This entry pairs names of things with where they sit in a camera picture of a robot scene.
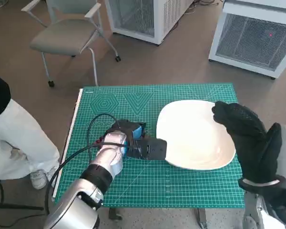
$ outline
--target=green cutting mat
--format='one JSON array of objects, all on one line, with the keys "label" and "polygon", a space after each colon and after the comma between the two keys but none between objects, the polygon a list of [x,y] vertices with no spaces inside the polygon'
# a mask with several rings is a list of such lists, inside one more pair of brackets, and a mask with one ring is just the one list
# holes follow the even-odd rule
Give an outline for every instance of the green cutting mat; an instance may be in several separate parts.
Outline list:
[{"label": "green cutting mat", "polygon": [[[86,146],[86,131],[93,117],[110,113],[118,119],[147,123],[147,134],[155,136],[161,109],[177,100],[199,99],[237,102],[233,85],[174,84],[120,87],[86,87],[82,92],[67,156]],[[109,117],[97,119],[91,132],[94,142],[113,124]],[[82,153],[62,172],[56,201],[88,165]],[[126,158],[104,199],[107,207],[150,208],[242,208],[243,192],[237,185],[241,168],[236,158],[213,171],[191,171],[165,161]]]}]

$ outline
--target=white plate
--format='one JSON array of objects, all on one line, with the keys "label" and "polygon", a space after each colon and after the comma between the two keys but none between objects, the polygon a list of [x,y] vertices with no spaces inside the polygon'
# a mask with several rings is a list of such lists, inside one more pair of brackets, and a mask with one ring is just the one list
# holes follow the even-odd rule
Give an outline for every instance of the white plate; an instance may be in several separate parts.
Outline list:
[{"label": "white plate", "polygon": [[168,163],[186,169],[212,170],[233,160],[234,143],[225,127],[213,120],[213,106],[207,101],[182,100],[162,109],[157,138],[167,141]]}]

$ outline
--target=black stand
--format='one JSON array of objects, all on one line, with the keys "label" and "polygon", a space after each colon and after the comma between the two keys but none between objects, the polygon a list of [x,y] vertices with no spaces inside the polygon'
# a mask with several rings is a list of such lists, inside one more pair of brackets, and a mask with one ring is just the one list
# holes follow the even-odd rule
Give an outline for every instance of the black stand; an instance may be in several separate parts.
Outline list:
[{"label": "black stand", "polygon": [[116,208],[109,208],[109,219],[118,221],[122,220],[122,216],[116,212]]},{"label": "black stand", "polygon": [[201,229],[207,229],[208,225],[206,223],[206,214],[205,214],[205,208],[198,208],[197,209],[197,222]]}]

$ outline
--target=white pants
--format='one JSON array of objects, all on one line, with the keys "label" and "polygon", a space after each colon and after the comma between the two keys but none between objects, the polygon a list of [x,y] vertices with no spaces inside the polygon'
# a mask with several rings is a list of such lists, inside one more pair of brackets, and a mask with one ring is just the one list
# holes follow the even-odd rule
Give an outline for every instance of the white pants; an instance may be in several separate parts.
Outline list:
[{"label": "white pants", "polygon": [[37,121],[11,100],[0,115],[0,180],[18,179],[39,169],[49,172],[58,159],[57,147]]}]

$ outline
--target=chair leg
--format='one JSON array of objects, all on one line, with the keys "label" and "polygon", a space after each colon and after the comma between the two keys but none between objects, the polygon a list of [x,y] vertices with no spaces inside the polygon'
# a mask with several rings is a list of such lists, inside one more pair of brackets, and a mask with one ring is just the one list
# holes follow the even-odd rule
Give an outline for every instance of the chair leg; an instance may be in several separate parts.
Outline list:
[{"label": "chair leg", "polygon": [[92,53],[92,60],[93,60],[93,72],[94,72],[94,81],[95,81],[95,85],[98,86],[97,83],[97,74],[96,74],[96,62],[95,62],[95,55],[94,55],[94,51],[91,48],[88,48],[91,53]]},{"label": "chair leg", "polygon": [[95,22],[93,20],[90,20],[90,22],[95,26],[97,32],[105,39],[105,41],[109,44],[109,46],[114,50],[115,52],[115,56],[118,57],[118,59],[116,58],[117,62],[121,61],[118,51],[115,49],[115,47],[113,46],[113,44],[111,44],[111,42],[108,40],[107,37],[105,37],[105,35],[103,34],[102,30],[95,24]]},{"label": "chair leg", "polygon": [[51,79],[51,77],[49,75],[46,58],[44,57],[44,53],[43,52],[41,52],[41,56],[42,56],[42,61],[43,61],[44,68],[46,70],[46,75],[48,77],[48,84],[49,84],[50,87],[54,87],[55,84],[54,84],[53,80]]}]

